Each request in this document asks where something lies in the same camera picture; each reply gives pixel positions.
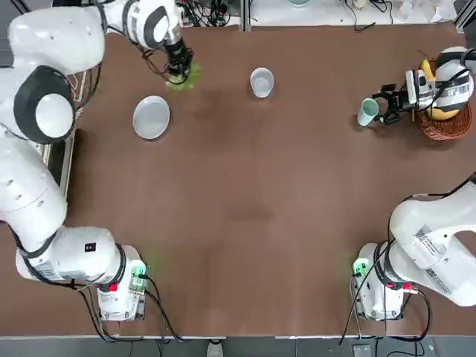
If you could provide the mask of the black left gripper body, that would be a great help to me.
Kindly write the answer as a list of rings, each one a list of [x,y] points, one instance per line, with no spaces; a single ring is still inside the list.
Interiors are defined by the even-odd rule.
[[[188,75],[193,60],[193,50],[187,47],[183,39],[174,44],[165,45],[164,48],[167,53],[167,72],[176,77]]]

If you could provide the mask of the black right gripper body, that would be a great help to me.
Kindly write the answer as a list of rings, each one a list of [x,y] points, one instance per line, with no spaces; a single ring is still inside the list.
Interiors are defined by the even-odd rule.
[[[388,111],[391,114],[400,112],[410,112],[414,105],[410,103],[408,91],[406,89],[393,90],[390,92],[390,101],[388,104]]]

